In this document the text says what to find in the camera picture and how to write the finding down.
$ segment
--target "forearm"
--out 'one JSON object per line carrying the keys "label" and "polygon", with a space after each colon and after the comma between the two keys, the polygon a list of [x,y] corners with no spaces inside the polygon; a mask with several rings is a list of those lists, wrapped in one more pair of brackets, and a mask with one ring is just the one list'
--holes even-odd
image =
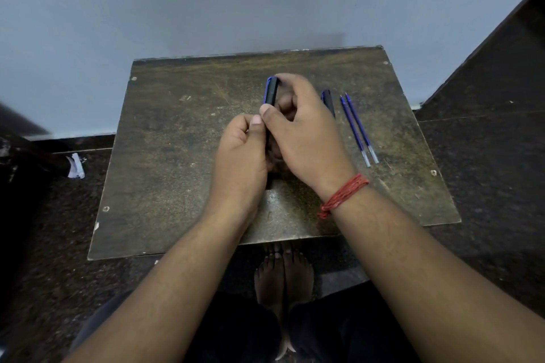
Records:
{"label": "forearm", "polygon": [[181,361],[243,231],[204,215],[66,362]]}
{"label": "forearm", "polygon": [[334,216],[423,360],[545,361],[544,320],[371,187]]}

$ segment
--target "hand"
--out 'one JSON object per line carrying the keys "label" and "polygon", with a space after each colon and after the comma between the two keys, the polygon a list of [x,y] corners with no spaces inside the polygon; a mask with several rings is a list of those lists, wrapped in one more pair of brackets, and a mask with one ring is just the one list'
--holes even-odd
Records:
{"label": "hand", "polygon": [[247,226],[266,183],[265,125],[260,115],[235,116],[220,139],[204,212]]}
{"label": "hand", "polygon": [[292,88],[293,94],[279,98],[280,110],[265,104],[259,112],[291,172],[322,201],[327,201],[356,170],[344,149],[335,119],[308,79],[289,73],[276,77],[283,87]]}

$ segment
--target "person's left arm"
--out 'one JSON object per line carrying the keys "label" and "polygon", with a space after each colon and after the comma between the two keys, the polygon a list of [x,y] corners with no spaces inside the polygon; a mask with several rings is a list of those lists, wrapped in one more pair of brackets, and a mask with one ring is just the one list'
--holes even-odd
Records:
{"label": "person's left arm", "polygon": [[65,362],[181,361],[266,181],[265,126],[259,115],[239,115],[220,140],[199,222]]}

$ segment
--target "wooden board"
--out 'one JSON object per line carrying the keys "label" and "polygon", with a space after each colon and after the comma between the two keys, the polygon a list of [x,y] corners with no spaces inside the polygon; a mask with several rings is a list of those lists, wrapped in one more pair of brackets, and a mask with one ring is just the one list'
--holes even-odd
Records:
{"label": "wooden board", "polygon": [[[89,259],[165,252],[196,221],[214,153],[239,113],[256,113],[267,77],[307,76],[334,96],[352,160],[421,225],[459,222],[452,198],[381,47],[136,61],[127,86]],[[338,101],[348,92],[378,154],[366,168]],[[272,181],[242,244],[330,236],[319,200],[291,176]]]}

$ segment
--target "white wall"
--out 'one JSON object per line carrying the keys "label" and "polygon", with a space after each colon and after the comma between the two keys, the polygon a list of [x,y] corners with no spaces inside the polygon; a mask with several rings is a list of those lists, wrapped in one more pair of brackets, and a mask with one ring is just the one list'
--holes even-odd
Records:
{"label": "white wall", "polygon": [[104,134],[135,58],[381,44],[417,105],[520,1],[0,0],[0,102],[40,138]]}

